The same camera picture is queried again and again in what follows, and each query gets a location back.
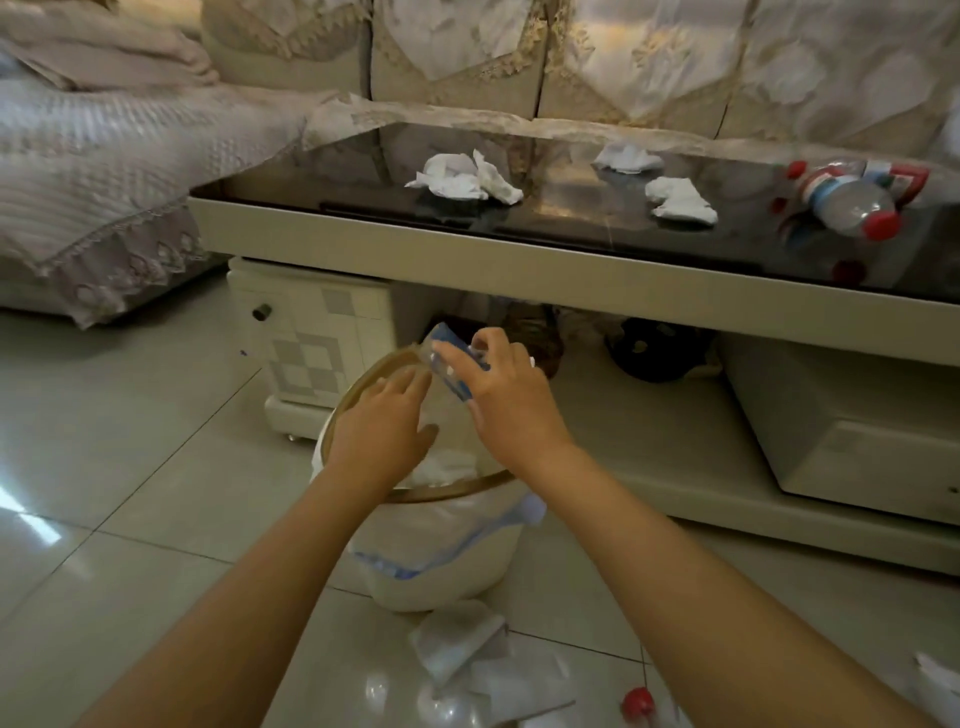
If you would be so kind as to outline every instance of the drawer knob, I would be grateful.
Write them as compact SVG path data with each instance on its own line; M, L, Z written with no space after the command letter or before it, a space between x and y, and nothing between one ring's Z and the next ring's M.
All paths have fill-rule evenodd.
M268 303L262 303L253 310L253 318L257 321L266 321L273 312L273 308Z

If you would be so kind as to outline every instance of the gold rim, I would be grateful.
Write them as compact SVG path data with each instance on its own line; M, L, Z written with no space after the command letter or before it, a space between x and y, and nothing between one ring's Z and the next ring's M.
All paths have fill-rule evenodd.
M333 445L333 433L337 427L337 420L341 413L346 412L360 401L360 395L377 382L382 377L388 377L403 367L423 366L420 357L417 356L417 347L409 346L396 352L389 353L380 359L376 364L370 367L366 373L353 382L340 404L330 415L330 422L326 426L324 439L320 443L320 455L324 462L329 459L330 447ZM443 486L419 486L417 488L394 488L387 496L386 503L430 503L438 500L450 500L456 497L473 496L477 493L483 493L491 488L509 483L514 479L510 471L500 471L483 477L457 480L454 483Z

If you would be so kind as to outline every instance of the trash can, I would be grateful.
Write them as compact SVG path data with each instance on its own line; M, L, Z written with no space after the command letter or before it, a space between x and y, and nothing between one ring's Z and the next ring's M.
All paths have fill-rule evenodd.
M381 377L406 366L423 366L416 347L388 354L350 387L321 432L314 473L329 455L339 415ZM431 387L445 385L434 377ZM448 485L395 488L348 552L377 604L394 612L429 611L500 581L523 525L539 522L544 512L542 501L504 470Z

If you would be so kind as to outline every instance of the glass table top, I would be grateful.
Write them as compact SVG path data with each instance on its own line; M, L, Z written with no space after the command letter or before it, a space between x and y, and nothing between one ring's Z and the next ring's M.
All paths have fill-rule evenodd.
M404 185L438 153L487 161L524 192L516 206L454 202ZM960 303L960 206L903 211L881 243L824 229L790 202L782 168L661 153L665 169L598 170L602 145L394 124L227 180L234 201L457 232L600 255ZM651 215L646 183L689 177L719 214L715 228Z

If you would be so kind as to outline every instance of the forearm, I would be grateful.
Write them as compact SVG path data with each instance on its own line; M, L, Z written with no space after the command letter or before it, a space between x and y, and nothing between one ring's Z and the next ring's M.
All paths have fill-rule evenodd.
M927 725L585 453L571 448L524 479L584 546L698 728Z
M340 553L376 505L357 496L364 485L321 473L78 727L259 726Z

